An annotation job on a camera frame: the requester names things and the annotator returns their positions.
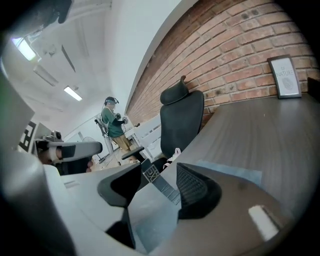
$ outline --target chair headrest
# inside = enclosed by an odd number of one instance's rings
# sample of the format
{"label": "chair headrest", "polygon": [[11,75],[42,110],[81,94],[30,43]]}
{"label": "chair headrest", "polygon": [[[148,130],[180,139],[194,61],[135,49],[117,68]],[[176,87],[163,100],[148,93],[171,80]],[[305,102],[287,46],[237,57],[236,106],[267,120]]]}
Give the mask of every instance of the chair headrest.
{"label": "chair headrest", "polygon": [[185,84],[186,76],[183,75],[180,81],[174,86],[165,89],[160,95],[160,101],[163,105],[170,105],[182,100],[189,94],[189,90]]}

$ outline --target person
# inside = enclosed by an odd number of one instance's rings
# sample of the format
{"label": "person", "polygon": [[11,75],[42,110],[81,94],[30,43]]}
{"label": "person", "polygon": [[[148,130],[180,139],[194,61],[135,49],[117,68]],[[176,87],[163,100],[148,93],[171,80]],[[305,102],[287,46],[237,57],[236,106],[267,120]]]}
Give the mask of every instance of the person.
{"label": "person", "polygon": [[[124,120],[118,120],[114,112],[116,107],[116,100],[113,97],[107,97],[104,101],[104,108],[101,112],[102,121],[108,126],[108,136],[124,151],[124,154],[129,152],[132,146],[131,142],[126,138],[121,125],[125,123]],[[138,160],[131,156],[130,162],[137,162]]]}

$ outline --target air vent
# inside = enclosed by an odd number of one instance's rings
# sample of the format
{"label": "air vent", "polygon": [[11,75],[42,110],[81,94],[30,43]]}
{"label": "air vent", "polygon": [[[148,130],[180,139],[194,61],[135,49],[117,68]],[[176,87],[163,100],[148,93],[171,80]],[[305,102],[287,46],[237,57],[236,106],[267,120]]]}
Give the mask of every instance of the air vent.
{"label": "air vent", "polygon": [[33,72],[35,72],[39,77],[41,77],[44,81],[46,81],[49,85],[52,87],[55,87],[58,84],[58,81],[48,73],[44,69],[43,66],[37,65],[34,69]]}

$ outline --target khaki pants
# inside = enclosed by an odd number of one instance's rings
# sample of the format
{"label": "khaki pants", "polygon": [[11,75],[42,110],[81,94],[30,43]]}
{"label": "khaki pants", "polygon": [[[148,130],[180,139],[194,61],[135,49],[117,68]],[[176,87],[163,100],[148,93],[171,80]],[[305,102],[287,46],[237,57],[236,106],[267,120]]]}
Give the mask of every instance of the khaki pants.
{"label": "khaki pants", "polygon": [[130,151],[131,142],[126,138],[125,135],[112,138],[112,140],[118,144],[118,146],[125,151]]}
{"label": "khaki pants", "polygon": [[[119,137],[111,138],[115,143],[118,144],[118,146],[122,149],[122,153],[125,154],[129,152],[131,149],[134,149],[134,146],[131,144],[131,142],[126,138],[125,135],[121,135]],[[135,156],[130,156],[129,160],[137,161]]]}

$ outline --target ceiling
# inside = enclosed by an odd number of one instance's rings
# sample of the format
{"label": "ceiling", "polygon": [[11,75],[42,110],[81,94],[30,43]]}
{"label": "ceiling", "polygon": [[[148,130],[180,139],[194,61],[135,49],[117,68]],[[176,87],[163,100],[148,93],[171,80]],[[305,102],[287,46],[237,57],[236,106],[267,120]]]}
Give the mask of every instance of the ceiling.
{"label": "ceiling", "polygon": [[[105,24],[111,4],[112,0],[74,0],[65,23],[56,21],[30,43],[37,54],[31,61],[11,41],[8,43],[1,56],[4,69],[14,88],[35,111],[38,121],[54,126],[53,120],[66,120],[88,106],[95,96],[110,91]],[[36,66],[54,78],[54,86],[34,72]],[[65,93],[66,86],[83,100],[77,101]]]}

